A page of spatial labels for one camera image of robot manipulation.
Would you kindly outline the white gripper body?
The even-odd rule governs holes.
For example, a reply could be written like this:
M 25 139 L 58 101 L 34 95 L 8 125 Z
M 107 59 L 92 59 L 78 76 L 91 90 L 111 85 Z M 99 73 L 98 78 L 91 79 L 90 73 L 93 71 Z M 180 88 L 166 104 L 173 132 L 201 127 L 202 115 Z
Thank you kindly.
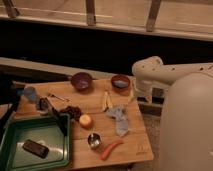
M 136 95 L 144 98 L 149 104 L 154 98 L 164 97 L 164 89 L 159 82 L 136 79 L 134 86 Z

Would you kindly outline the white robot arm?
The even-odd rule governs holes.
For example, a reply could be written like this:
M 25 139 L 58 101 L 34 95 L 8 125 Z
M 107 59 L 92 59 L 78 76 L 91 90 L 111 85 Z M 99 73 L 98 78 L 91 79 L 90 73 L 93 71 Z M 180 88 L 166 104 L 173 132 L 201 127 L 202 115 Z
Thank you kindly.
M 166 65 L 153 56 L 132 73 L 138 96 L 164 91 L 157 171 L 213 171 L 213 62 Z

